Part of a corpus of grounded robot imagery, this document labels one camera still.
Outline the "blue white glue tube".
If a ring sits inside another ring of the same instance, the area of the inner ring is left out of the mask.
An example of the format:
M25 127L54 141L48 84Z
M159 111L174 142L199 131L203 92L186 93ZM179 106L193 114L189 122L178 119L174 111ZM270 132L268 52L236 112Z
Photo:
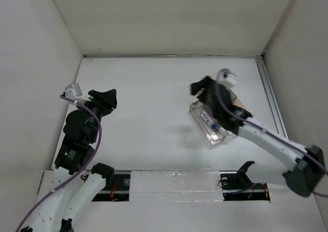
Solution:
M200 116L210 128L212 128L214 131L219 131L219 127L217 126L217 124L214 123L214 121L212 120L212 118L209 116L207 112L202 111L200 113Z

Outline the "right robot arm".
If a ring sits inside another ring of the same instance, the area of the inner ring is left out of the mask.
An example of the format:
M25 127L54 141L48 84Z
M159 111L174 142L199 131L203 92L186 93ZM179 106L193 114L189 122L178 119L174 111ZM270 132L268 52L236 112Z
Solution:
M282 163L282 168L274 170L254 160L246 161L234 175L234 181L241 186L239 191L251 189L257 183L272 183L286 186L301 197L315 192L327 173L320 147L305 147L272 132L251 112L232 102L231 91L223 82L209 76L190 84L190 94L222 128L259 146Z

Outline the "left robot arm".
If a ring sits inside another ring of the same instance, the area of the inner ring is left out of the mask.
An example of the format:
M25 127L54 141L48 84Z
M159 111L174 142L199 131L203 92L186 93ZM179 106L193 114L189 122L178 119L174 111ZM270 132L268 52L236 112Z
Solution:
M16 231L74 231L93 198L114 184L114 168L97 163L102 138L101 119L117 107L116 90L91 90L84 96L79 84L65 87L60 98L76 106L66 117L64 138L55 159L50 191L25 215Z

